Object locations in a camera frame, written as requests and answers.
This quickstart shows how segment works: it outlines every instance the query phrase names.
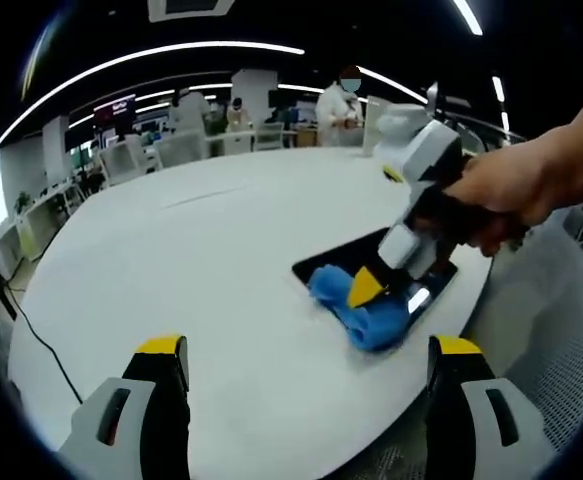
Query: blue towel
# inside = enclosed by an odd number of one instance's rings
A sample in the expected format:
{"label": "blue towel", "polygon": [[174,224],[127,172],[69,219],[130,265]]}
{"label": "blue towel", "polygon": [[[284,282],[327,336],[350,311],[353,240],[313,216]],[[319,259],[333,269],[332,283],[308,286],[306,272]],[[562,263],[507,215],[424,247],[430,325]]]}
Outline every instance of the blue towel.
{"label": "blue towel", "polygon": [[351,309],[347,296],[353,278],[340,267],[317,268],[309,279],[311,296],[331,310],[347,330],[349,340],[360,350],[378,351],[400,341],[409,325],[407,301],[386,297]]}

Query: white pillar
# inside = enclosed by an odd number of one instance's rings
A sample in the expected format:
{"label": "white pillar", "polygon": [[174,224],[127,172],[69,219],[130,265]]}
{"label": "white pillar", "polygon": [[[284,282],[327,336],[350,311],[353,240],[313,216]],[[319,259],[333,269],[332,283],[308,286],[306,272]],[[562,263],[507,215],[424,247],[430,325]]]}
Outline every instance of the white pillar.
{"label": "white pillar", "polygon": [[44,165],[49,186],[71,176],[73,167],[65,151],[64,134],[69,129],[69,117],[57,117],[42,129]]}

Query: computer screen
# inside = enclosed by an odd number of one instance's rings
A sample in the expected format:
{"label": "computer screen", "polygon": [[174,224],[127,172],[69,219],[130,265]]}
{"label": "computer screen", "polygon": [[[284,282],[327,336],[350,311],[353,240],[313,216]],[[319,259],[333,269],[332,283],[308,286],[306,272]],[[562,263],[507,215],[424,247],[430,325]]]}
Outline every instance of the computer screen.
{"label": "computer screen", "polygon": [[93,110],[93,114],[93,125],[98,130],[132,124],[135,120],[135,95],[100,105]]}
{"label": "computer screen", "polygon": [[158,129],[158,122],[144,122],[142,124],[142,133],[144,132],[157,132]]}

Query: black ceiling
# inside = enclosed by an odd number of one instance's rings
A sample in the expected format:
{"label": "black ceiling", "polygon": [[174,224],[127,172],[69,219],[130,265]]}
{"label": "black ceiling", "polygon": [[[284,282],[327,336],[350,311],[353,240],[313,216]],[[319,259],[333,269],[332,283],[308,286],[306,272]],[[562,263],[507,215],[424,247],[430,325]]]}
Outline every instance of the black ceiling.
{"label": "black ceiling", "polygon": [[[251,49],[216,48],[152,55],[94,74],[53,97],[10,136],[39,130],[58,114],[80,117],[107,94],[182,74],[268,68],[284,83],[324,87],[340,65],[355,63],[423,92],[434,81],[443,93],[469,100],[473,115],[500,124],[491,76],[502,77],[511,129],[535,136],[568,121],[583,103],[582,2],[557,7],[549,0],[468,0],[483,36],[474,36],[452,0],[403,0],[347,4],[342,0],[277,2],[236,0],[228,15],[150,23],[146,0],[39,2],[16,8],[30,21],[14,33],[0,66],[0,133],[38,98],[67,79],[105,61],[164,45],[203,40],[243,40],[302,48],[304,56]],[[40,56],[31,87],[20,101],[15,80],[52,18],[54,30]],[[195,83],[228,81],[230,73]],[[164,85],[180,83],[167,81]],[[137,93],[153,93],[154,83]],[[362,95],[395,101],[409,97],[363,78]]]}

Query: white round table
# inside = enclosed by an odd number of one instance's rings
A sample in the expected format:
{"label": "white round table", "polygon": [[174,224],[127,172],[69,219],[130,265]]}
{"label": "white round table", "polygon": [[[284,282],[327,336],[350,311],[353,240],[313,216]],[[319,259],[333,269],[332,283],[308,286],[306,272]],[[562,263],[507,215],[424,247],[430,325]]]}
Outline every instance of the white round table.
{"label": "white round table", "polygon": [[[353,348],[291,267],[391,225],[409,188],[359,149],[296,149],[168,169],[90,197],[40,261],[23,301],[87,397],[150,337],[189,345],[196,479],[313,479],[391,425],[426,383],[431,334],[459,335],[490,260],[458,274],[397,350]],[[9,374],[57,449],[77,407],[51,355],[15,326]]]}

